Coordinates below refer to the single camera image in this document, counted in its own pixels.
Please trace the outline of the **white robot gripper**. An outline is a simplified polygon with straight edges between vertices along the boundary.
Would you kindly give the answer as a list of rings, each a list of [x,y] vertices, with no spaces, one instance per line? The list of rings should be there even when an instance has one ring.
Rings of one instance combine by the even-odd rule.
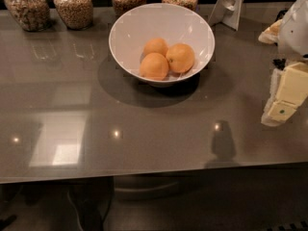
[[[263,31],[258,40],[277,44],[289,62],[271,74],[269,99],[261,117],[267,126],[279,126],[292,117],[308,97],[308,0],[296,0],[283,16]]]

